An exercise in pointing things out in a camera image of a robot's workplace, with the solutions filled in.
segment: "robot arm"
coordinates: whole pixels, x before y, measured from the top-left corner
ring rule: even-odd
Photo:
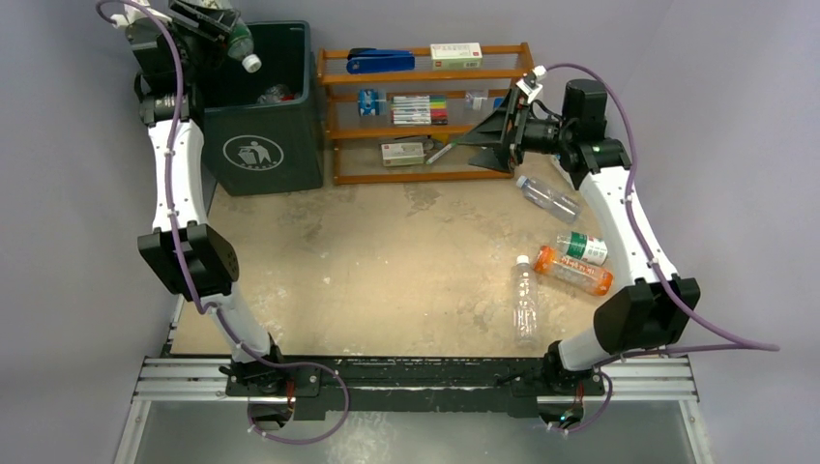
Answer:
[[[631,229],[624,188],[630,159],[620,141],[604,136],[607,94],[596,80],[568,82],[561,117],[539,119],[531,104],[542,90],[546,72],[537,67],[510,90],[502,104],[459,139],[483,146],[470,164],[512,172],[524,152],[554,154],[553,163],[592,208],[609,249],[617,290],[595,312],[592,327],[550,345],[544,375],[556,384],[570,384],[599,363],[629,350],[657,348],[678,341],[688,317],[668,298],[659,277]],[[680,278],[662,253],[633,191],[634,220],[643,231],[671,287],[694,307],[700,290],[693,278]]]
[[[136,3],[148,7],[145,0]],[[222,61],[226,49],[224,42],[230,36],[238,14],[233,10],[197,9],[185,2],[171,1],[169,6],[171,11],[188,20],[179,21],[172,16],[160,15],[160,20],[174,39],[174,45],[184,50],[181,53],[184,96],[170,151],[173,157],[170,170],[166,162],[167,141],[173,125],[176,82],[168,44],[156,24],[135,7],[127,7],[126,15],[113,18],[117,23],[115,26],[126,30],[134,56],[140,64],[137,83],[141,84],[144,80],[150,88],[145,93],[140,85],[136,93],[140,99],[139,114],[154,147],[157,209],[152,233],[137,240],[139,252],[171,293],[181,294],[192,301],[194,295],[176,254],[176,250],[181,249],[190,272],[190,283],[200,297],[203,310],[218,307],[224,323],[231,328],[234,336],[243,340],[248,349],[261,358],[274,353],[272,361],[279,362],[281,359],[278,358],[276,345],[255,321],[240,294],[236,283],[239,279],[236,252],[208,224],[202,193],[200,167],[204,143],[201,129],[204,105],[196,89],[195,77]],[[171,205],[166,204],[169,196],[173,198],[172,212],[169,208]],[[179,244],[173,237],[171,214],[176,216],[179,226]],[[236,346],[213,310],[210,315],[232,346],[232,360],[235,363],[254,362],[253,356]]]

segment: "gray wall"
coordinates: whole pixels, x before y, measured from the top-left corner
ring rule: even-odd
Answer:
[[[624,92],[638,191],[698,312],[778,354],[693,357],[717,462],[816,462],[820,5],[677,1]],[[683,340],[716,337],[690,323]]]
[[[90,1],[3,2],[0,462],[113,459],[174,299],[136,252],[153,152]]]
[[[234,0],[245,19],[303,19],[313,47],[347,49],[437,43],[528,42],[536,63],[583,63],[621,90],[672,0]],[[560,108],[565,77],[545,84]]]

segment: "cardboard box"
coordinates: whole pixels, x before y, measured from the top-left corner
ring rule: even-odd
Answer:
[[[482,47],[478,43],[433,43],[430,58],[434,71],[476,70],[482,66]]]
[[[409,166],[425,163],[425,147],[421,143],[385,143],[382,145],[385,166]]]

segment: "empty plastic bottle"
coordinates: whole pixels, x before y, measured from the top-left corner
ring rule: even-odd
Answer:
[[[513,298],[515,312],[515,342],[522,345],[533,345],[538,342],[536,316],[538,312],[538,283],[535,279],[530,258],[521,255],[515,260],[512,268]]]
[[[288,100],[293,100],[294,95],[290,93],[290,89],[284,84],[279,84],[266,90],[258,99],[257,103],[279,103]]]
[[[572,201],[564,193],[550,187],[544,181],[521,176],[515,184],[524,193],[524,198],[544,208],[567,224],[575,222],[581,213],[581,205]]]
[[[236,21],[228,37],[228,56],[242,63],[249,73],[256,73],[262,67],[262,61],[253,54],[253,36],[248,25],[241,19]]]
[[[571,283],[590,295],[603,296],[612,286],[612,273],[604,268],[583,263],[559,253],[550,246],[542,246],[533,270]]]
[[[558,234],[555,239],[555,249],[567,256],[587,263],[600,266],[606,261],[606,244],[601,239],[596,239],[586,234],[570,232],[569,234]]]

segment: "plastic bottle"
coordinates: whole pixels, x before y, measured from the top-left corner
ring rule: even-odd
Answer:
[[[538,312],[538,284],[530,267],[530,258],[518,256],[512,268],[512,283],[515,312],[515,342],[521,345],[532,345],[538,342],[536,332],[536,313]]]
[[[575,222],[581,213],[581,205],[575,203],[555,188],[550,187],[544,181],[521,176],[515,184],[524,193],[524,198],[544,208],[567,224]]]
[[[570,232],[558,234],[555,249],[575,259],[600,266],[606,261],[606,244],[601,239],[589,235]]]
[[[236,21],[228,37],[228,56],[242,63],[249,73],[256,73],[262,67],[262,61],[253,54],[253,36],[248,25],[241,19]]]
[[[293,100],[294,95],[284,84],[278,84],[266,90],[258,99],[257,103],[279,103]]]
[[[604,268],[586,264],[550,246],[542,246],[533,270],[571,283],[590,295],[603,296],[612,286],[612,273]]]

